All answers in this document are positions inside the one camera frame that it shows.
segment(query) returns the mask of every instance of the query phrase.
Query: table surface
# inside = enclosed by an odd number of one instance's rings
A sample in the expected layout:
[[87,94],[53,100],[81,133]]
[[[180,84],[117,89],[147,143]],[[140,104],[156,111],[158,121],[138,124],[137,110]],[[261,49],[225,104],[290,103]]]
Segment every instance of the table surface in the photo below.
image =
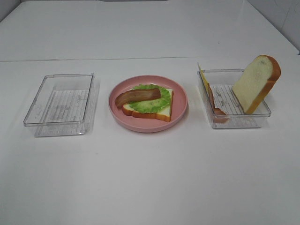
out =
[[26,1],[0,23],[0,61],[296,55],[246,0]]
[[[199,93],[197,62],[252,59],[0,62],[0,224],[298,225],[300,58],[277,57],[282,76],[262,128],[212,129]],[[87,72],[100,81],[93,131],[34,138],[23,119],[43,77]],[[110,91],[137,75],[182,85],[188,111],[178,124],[142,134],[114,120]]]

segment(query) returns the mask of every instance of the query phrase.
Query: clear plastic container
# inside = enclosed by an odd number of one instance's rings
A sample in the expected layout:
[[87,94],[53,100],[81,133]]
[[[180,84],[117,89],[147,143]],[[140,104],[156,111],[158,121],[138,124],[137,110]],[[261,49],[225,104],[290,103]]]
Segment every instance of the clear plastic container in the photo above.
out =
[[232,91],[232,86],[241,77],[243,69],[213,69],[202,70],[214,96],[216,108],[220,108],[226,115],[217,115],[206,92],[204,82],[200,77],[199,90],[205,105],[206,113],[212,128],[260,128],[271,111],[265,101],[262,101],[253,114],[245,114]]
[[93,126],[98,89],[94,74],[47,75],[23,124],[35,137],[83,135]]

